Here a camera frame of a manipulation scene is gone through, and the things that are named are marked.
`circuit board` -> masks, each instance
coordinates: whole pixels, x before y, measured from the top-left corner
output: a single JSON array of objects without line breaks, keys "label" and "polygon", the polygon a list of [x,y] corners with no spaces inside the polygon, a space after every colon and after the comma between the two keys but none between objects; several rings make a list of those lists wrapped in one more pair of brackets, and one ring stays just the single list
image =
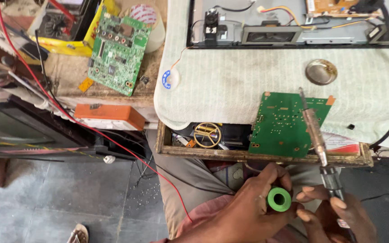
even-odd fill
[{"label": "circuit board", "polygon": [[[322,126],[335,98],[306,98],[306,101],[309,108],[315,109]],[[305,157],[312,143],[302,110],[299,94],[264,92],[249,153]]]},{"label": "circuit board", "polygon": [[381,16],[381,10],[373,13],[353,13],[349,8],[356,5],[359,0],[306,0],[309,17],[377,17]]},{"label": "circuit board", "polygon": [[88,62],[88,77],[131,96],[151,25],[127,16],[113,16],[103,8],[95,32],[93,54]]}]

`white towel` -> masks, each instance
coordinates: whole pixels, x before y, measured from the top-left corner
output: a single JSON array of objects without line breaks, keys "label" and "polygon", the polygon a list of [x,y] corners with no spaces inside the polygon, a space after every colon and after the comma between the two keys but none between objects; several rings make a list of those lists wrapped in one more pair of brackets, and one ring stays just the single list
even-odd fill
[{"label": "white towel", "polygon": [[[166,90],[162,75],[185,48],[189,0],[169,0],[165,49],[154,95],[160,120],[172,129],[190,122],[253,124],[262,92],[337,98],[321,130],[372,143],[389,129],[389,49],[185,50],[176,69],[179,86]],[[305,77],[314,59],[336,65],[325,86]],[[355,129],[347,126],[354,124]],[[389,147],[389,138],[382,143]]]}]

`wooden drawer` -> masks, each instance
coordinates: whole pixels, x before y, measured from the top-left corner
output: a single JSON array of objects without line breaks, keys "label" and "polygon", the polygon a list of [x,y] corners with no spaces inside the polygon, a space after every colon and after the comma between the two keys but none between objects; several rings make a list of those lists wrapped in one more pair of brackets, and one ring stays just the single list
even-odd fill
[{"label": "wooden drawer", "polygon": [[[159,121],[156,141],[157,153],[164,156],[181,158],[197,158],[202,160],[227,160],[238,162],[270,161],[279,164],[315,164],[318,163],[316,155],[307,155],[305,158],[279,157],[266,154],[253,154],[248,151],[218,150],[205,148],[187,148],[172,146],[172,132],[164,123]],[[328,162],[338,167],[373,166],[373,159],[369,145],[360,143],[359,156],[328,156]]]}]

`yellow box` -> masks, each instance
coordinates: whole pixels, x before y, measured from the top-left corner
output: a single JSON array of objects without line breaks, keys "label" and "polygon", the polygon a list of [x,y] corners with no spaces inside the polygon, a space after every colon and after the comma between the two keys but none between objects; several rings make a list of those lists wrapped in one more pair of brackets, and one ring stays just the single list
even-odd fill
[{"label": "yellow box", "polygon": [[[116,5],[114,0],[102,0],[99,8],[97,9],[97,13],[95,13],[94,19],[91,22],[91,25],[86,32],[86,35],[82,41],[61,41],[52,38],[39,37],[38,41],[40,45],[46,48],[48,51],[52,53],[60,53],[65,55],[73,55],[73,56],[84,56],[90,57],[93,52],[93,46],[95,41],[95,30],[99,26],[100,16],[102,14],[103,6],[106,6],[107,12],[113,15],[118,15],[121,9]],[[41,23],[41,19],[44,14],[38,14],[34,20],[32,26],[37,26],[37,22]]]}]

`hand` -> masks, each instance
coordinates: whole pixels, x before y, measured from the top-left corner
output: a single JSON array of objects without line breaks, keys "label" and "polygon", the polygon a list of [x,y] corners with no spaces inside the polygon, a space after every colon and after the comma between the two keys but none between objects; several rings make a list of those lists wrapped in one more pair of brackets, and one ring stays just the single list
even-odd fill
[{"label": "hand", "polygon": [[267,212],[266,197],[273,183],[291,191],[290,175],[284,168],[269,163],[257,176],[241,187],[233,200],[215,217],[182,235],[181,242],[257,242],[273,237],[281,228],[296,218],[300,203],[292,203],[286,212]]},{"label": "hand", "polygon": [[377,242],[376,227],[371,222],[359,200],[353,195],[346,194],[345,202],[333,197],[328,199],[328,192],[323,185],[303,187],[296,199],[305,203],[314,199],[323,200],[321,205],[312,213],[308,210],[297,210],[298,216],[303,220],[310,243],[347,243],[348,233],[340,228],[338,218],[348,223],[354,232],[358,243]]}]

